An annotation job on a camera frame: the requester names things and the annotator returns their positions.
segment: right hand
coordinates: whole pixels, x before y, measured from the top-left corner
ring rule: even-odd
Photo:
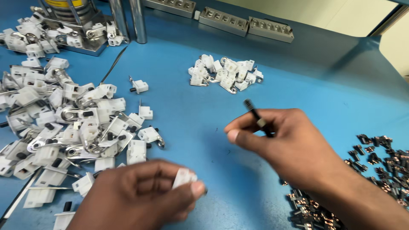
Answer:
[[[256,119],[248,112],[224,129],[227,138],[265,158],[278,175],[304,191],[319,192],[345,173],[354,173],[334,152],[300,109],[257,109],[274,138],[260,137]]]

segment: left hand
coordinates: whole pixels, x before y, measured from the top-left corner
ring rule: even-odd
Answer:
[[[67,230],[156,230],[185,220],[205,185],[198,181],[172,189],[181,167],[151,160],[101,172]]]

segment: fingernail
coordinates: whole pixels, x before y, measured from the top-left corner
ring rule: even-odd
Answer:
[[[202,181],[196,181],[190,185],[190,189],[192,190],[195,199],[199,199],[199,197],[201,197],[205,193],[206,187]]]
[[[230,130],[227,133],[227,139],[230,141],[230,143],[232,143],[232,144],[236,143],[236,138],[237,138],[238,133],[239,133],[238,129]]]

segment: metal mold block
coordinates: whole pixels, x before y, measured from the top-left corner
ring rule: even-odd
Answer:
[[[249,17],[249,21],[249,34],[271,38],[287,43],[291,43],[292,40],[294,40],[292,29],[288,25],[253,17]]]
[[[246,36],[249,29],[249,21],[246,19],[208,7],[200,13],[199,22],[242,37]]]
[[[196,2],[189,0],[144,0],[144,5],[171,14],[192,18]]]

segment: hand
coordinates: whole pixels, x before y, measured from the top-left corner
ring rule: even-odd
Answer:
[[[103,171],[67,230],[155,230],[185,220],[205,185],[198,181],[172,189],[181,167],[151,160]]]
[[[274,138],[259,137],[256,119],[249,112],[228,124],[224,131],[233,144],[265,158],[291,185],[315,191],[345,172],[354,173],[334,152],[322,134],[299,109],[257,109]]]

